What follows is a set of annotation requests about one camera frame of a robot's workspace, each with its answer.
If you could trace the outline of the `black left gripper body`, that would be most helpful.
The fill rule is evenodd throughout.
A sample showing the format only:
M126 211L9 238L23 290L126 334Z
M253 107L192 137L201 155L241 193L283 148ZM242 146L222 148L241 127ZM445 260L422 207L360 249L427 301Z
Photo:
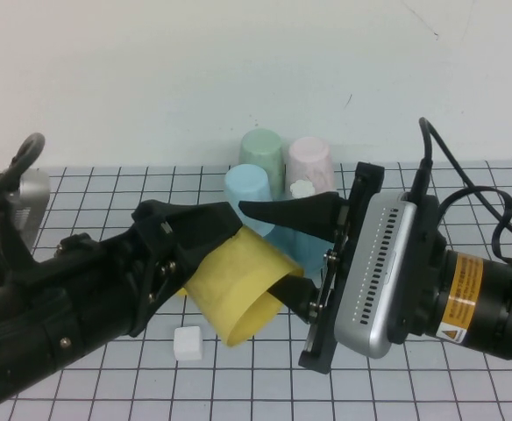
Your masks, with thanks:
M138 336L157 309L198 269L200 257L188 240L195 218L194 205L155 200L140 203L132 213L132 244L137 254L133 261L141 263L142 268L130 336Z

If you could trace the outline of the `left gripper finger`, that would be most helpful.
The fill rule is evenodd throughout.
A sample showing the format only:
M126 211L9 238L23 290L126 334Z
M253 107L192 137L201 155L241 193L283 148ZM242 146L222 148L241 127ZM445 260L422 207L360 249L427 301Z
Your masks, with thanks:
M227 202L202 205L170 205L169 225L176 238L181 259L200 264L212 251L233 237L243 226Z

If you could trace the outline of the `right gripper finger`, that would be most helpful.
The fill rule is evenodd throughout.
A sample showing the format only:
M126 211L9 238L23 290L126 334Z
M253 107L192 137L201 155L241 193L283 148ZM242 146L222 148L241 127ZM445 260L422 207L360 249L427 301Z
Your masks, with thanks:
M348 201L337 192L273 202L240 201L242 213L260 222L334 242L339 215Z
M299 275L285 275L267 292L291 310L305 324L317 325L327 315L324 283L319 287Z

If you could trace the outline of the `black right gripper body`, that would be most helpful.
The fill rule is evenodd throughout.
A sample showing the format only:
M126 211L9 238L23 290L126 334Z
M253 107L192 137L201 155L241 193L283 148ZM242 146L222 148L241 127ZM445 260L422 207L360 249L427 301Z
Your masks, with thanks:
M355 252L367 207L380 192L383 180L383 167L358 163L350 195L334 211L333 248L325 252L325 275L305 301L302 319L309 323L309 333L298 361L301 367L325 375L331 371L338 344L334 337L336 317L351 265L357 261Z

